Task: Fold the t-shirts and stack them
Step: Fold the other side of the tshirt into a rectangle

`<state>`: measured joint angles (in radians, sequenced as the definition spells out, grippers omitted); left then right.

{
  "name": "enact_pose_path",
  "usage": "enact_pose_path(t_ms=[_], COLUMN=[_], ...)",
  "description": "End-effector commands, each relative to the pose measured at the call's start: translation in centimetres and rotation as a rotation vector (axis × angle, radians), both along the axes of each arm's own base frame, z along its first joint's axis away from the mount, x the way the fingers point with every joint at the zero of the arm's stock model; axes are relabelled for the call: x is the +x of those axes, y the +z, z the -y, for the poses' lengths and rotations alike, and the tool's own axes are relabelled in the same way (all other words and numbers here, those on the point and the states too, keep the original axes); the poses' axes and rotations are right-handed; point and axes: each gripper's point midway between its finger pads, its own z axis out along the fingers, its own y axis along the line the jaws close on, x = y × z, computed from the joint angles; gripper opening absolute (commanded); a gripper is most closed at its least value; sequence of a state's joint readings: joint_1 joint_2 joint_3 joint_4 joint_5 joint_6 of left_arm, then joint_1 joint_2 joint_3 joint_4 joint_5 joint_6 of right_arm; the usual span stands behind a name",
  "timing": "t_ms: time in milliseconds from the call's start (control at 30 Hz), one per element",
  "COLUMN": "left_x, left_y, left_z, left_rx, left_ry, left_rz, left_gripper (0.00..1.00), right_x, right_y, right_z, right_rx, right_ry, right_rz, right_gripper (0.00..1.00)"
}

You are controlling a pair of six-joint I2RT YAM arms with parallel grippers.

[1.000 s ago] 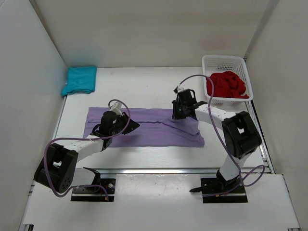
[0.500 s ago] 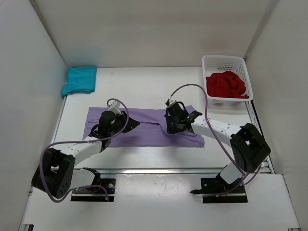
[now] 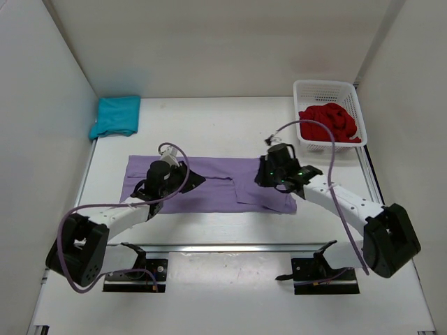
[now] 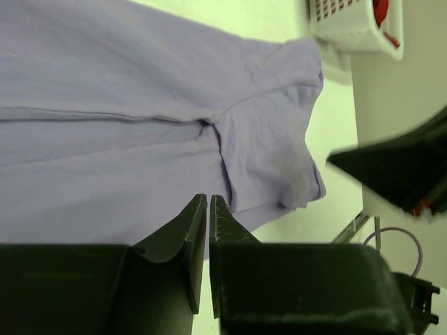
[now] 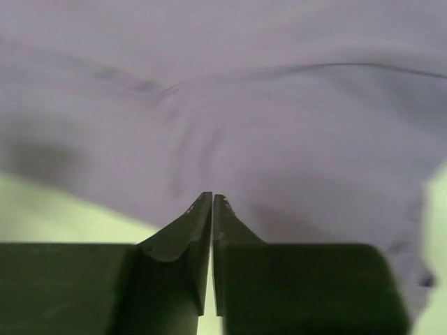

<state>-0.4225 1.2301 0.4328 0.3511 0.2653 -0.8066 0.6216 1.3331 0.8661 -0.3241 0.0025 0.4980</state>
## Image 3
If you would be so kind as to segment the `purple t shirt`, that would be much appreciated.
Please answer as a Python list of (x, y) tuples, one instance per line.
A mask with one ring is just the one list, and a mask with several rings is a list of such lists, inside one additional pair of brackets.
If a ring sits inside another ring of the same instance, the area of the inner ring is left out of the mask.
[(193, 172), (206, 178), (196, 189), (164, 203), (162, 214), (245, 213), (295, 214), (289, 195), (255, 182), (257, 158), (191, 157)]

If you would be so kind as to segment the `red t shirt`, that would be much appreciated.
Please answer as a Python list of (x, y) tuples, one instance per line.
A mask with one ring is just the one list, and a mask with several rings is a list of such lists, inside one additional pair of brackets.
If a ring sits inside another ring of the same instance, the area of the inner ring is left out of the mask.
[[(298, 112), (298, 116), (300, 119), (317, 121), (325, 125), (331, 130), (335, 142), (361, 142), (361, 138), (356, 136), (358, 127), (354, 118), (336, 103), (309, 106), (306, 110)], [(300, 124), (300, 133), (305, 140), (331, 141), (328, 133), (321, 126), (313, 123)]]

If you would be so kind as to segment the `teal t shirt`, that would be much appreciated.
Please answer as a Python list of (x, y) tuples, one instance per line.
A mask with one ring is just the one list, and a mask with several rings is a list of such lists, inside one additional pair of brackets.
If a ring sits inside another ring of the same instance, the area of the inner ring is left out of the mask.
[(138, 132), (140, 116), (139, 96), (100, 98), (96, 121), (89, 132), (89, 139), (109, 135), (131, 136)]

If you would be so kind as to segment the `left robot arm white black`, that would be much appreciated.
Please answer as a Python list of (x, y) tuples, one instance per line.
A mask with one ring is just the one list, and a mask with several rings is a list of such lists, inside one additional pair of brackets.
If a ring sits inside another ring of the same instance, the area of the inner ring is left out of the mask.
[(45, 259), (46, 267), (64, 276), (71, 285), (88, 287), (101, 275), (106, 255), (113, 253), (108, 247), (110, 239), (154, 218), (166, 200), (188, 193), (205, 181), (185, 161), (152, 162), (146, 177), (125, 201), (100, 204), (103, 211), (94, 216), (84, 216), (74, 209), (64, 218)]

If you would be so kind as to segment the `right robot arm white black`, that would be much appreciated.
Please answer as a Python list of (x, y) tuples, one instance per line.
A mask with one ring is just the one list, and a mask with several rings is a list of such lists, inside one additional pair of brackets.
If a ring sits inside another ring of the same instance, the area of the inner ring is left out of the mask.
[(312, 266), (320, 281), (355, 268), (390, 278), (421, 251), (403, 206), (385, 206), (346, 190), (330, 174), (301, 165), (291, 144), (270, 147), (259, 158), (254, 181), (260, 187), (293, 193), (341, 219), (348, 242), (329, 241), (313, 255)]

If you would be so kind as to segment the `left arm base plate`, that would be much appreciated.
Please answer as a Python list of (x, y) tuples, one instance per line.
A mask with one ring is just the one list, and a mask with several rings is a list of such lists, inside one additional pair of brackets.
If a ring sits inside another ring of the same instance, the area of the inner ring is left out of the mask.
[(119, 293), (165, 293), (168, 276), (168, 253), (147, 253), (145, 268), (153, 278), (145, 272), (129, 274), (108, 274), (103, 281), (104, 292)]

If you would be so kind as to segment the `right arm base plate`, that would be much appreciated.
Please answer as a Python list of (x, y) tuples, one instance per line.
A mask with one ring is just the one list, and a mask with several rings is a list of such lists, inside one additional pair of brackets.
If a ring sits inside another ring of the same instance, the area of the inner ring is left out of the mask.
[(358, 295), (354, 269), (324, 269), (312, 258), (292, 258), (294, 295)]

